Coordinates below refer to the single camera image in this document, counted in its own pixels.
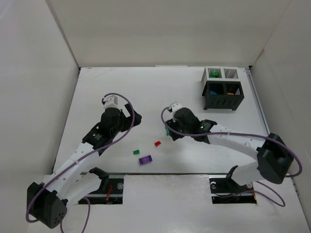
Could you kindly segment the purple lego brick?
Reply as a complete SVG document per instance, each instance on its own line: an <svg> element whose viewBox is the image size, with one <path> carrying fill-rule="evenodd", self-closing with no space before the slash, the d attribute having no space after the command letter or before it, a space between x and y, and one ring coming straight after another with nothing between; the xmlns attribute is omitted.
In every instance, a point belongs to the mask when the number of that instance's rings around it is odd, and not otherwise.
<svg viewBox="0 0 311 233"><path fill-rule="evenodd" d="M142 165L146 165L148 163L151 163L153 161L151 155L148 155L148 156L144 156L144 157L141 157L138 159L138 162L139 162L139 165L142 166Z"/></svg>

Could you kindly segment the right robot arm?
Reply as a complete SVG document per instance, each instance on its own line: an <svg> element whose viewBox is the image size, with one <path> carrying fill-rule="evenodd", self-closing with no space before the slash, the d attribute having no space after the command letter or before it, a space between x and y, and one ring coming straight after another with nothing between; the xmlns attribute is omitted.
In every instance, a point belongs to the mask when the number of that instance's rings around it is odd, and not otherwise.
<svg viewBox="0 0 311 233"><path fill-rule="evenodd" d="M294 161L293 152L277 134L237 133L215 121L199 120L189 108L179 103L164 110L172 114L172 118L163 123L174 141L191 137L197 142L222 146L252 158L253 161L246 165L234 165L227 174L228 179L240 186L262 179L281 184Z"/></svg>

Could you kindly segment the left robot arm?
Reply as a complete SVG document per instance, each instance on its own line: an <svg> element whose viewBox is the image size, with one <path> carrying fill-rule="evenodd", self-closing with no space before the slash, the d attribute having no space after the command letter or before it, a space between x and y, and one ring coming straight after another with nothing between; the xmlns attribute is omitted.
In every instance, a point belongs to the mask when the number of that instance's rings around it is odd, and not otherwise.
<svg viewBox="0 0 311 233"><path fill-rule="evenodd" d="M93 191L109 191L109 174L94 164L112 145L119 142L119 133L127 135L141 123L131 103L125 104L129 116L117 104L104 101L104 112L82 139L73 155L41 183L33 182L27 189L26 221L41 222L50 229L61 224L68 209L86 200Z"/></svg>

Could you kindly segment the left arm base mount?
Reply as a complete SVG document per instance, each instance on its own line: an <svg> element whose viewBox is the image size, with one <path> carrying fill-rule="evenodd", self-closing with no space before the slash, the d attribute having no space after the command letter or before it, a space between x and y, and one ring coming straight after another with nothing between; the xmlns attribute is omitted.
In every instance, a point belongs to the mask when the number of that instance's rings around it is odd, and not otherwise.
<svg viewBox="0 0 311 233"><path fill-rule="evenodd" d="M109 174L100 168L89 171L101 181L97 190L86 195L91 205L119 205L123 203L124 175Z"/></svg>

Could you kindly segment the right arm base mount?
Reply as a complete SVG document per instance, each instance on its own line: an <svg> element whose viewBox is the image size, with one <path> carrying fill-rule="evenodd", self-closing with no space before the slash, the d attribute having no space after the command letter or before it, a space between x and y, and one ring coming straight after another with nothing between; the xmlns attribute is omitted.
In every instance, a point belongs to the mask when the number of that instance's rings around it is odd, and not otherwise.
<svg viewBox="0 0 311 233"><path fill-rule="evenodd" d="M247 185L238 185L231 179L234 166L225 175L212 175L209 177L211 200L213 204L257 204L254 189Z"/></svg>

